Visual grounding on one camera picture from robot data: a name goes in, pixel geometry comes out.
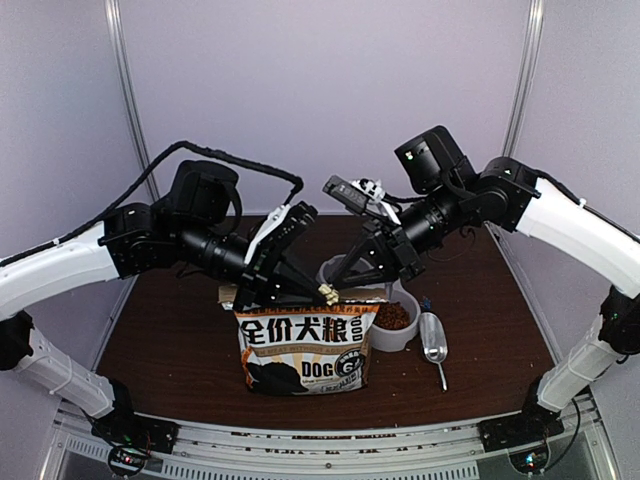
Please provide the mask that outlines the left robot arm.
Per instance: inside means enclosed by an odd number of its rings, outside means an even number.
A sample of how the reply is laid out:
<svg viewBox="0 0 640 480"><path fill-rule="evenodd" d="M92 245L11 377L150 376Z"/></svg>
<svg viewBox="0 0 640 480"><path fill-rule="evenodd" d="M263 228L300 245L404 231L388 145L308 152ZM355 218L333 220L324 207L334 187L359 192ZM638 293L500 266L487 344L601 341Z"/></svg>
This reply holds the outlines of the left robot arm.
<svg viewBox="0 0 640 480"><path fill-rule="evenodd" d="M84 411L102 435L123 444L144 433L127 388L96 375L53 346L28 307L75 288L136 276L178 262L232 283L233 307L327 305L335 296L292 260L286 249L314 221L316 210L285 204L252 239L237 234L242 209L238 174L211 162L186 160L170 191L147 205L115 205L68 239L1 263L1 367L22 372Z"/></svg>

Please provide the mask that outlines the metal scoop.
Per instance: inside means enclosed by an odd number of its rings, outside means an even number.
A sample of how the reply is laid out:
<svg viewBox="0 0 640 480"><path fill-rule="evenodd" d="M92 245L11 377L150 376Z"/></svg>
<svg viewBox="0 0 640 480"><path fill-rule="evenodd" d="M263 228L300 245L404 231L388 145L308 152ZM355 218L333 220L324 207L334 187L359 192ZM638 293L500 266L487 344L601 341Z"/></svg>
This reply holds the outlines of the metal scoop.
<svg viewBox="0 0 640 480"><path fill-rule="evenodd" d="M424 357L438 367L441 388L448 390L443 362L448 354L448 345L441 320L432 312L423 312L419 316L419 331Z"/></svg>

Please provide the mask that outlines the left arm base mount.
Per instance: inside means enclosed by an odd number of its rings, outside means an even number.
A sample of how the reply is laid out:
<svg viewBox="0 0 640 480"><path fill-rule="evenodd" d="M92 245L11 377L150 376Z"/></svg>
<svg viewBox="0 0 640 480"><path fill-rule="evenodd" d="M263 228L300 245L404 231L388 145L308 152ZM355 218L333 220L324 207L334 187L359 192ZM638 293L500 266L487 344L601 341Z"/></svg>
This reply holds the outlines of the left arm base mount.
<svg viewBox="0 0 640 480"><path fill-rule="evenodd" d="M109 446L107 465L120 477L131 477L142 472L153 453L170 454L177 440L179 426L170 421L136 417L124 426L103 419L89 419L91 433Z"/></svg>

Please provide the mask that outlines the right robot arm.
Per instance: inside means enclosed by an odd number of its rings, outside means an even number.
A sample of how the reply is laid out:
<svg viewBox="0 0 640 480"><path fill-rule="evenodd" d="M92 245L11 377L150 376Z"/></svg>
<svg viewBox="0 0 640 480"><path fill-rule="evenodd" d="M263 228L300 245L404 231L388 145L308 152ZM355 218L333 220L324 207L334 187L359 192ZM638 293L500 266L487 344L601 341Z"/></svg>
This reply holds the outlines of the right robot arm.
<svg viewBox="0 0 640 480"><path fill-rule="evenodd" d="M611 288L592 327L554 368L534 381L513 419L519 440L535 440L569 402L611 365L639 352L639 238L587 206L548 173L497 157L475 172L446 127L405 142L395 155L415 196L399 199L376 182L332 176L326 194L365 215L361 236L329 278L337 289L411 280L421 254L445 236L489 222L541 240L606 278Z"/></svg>

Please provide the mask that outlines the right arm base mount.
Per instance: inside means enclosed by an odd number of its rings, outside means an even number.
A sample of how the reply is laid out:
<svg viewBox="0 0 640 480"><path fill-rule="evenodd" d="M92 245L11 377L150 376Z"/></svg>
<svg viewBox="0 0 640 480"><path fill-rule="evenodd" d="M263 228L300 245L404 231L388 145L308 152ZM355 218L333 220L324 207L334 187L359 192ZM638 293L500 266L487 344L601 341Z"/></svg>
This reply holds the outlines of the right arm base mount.
<svg viewBox="0 0 640 480"><path fill-rule="evenodd" d="M532 419L519 413L481 421L478 431L485 452L506 450L511 466L532 476L550 462L548 439L565 429L559 419Z"/></svg>

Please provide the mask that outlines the gold binder clip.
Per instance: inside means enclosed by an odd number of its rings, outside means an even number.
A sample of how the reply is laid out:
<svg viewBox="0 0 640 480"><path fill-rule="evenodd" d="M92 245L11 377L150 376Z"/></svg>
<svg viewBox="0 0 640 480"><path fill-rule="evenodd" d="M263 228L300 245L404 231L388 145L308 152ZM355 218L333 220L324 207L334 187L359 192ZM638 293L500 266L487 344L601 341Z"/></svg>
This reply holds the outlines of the gold binder clip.
<svg viewBox="0 0 640 480"><path fill-rule="evenodd" d="M340 301L339 292L331 285L323 283L319 286L318 292L324 297L325 303L328 306L337 304Z"/></svg>

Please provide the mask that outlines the dog food bag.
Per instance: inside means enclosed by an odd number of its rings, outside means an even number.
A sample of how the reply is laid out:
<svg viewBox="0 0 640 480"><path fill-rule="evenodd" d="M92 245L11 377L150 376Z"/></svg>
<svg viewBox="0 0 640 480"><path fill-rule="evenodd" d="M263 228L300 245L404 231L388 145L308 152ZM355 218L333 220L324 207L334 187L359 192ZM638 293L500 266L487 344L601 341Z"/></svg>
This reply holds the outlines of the dog food bag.
<svg viewBox="0 0 640 480"><path fill-rule="evenodd" d="M341 292L332 306L255 307L237 312L247 389L269 396L351 392L368 384L370 329L388 301L383 288Z"/></svg>

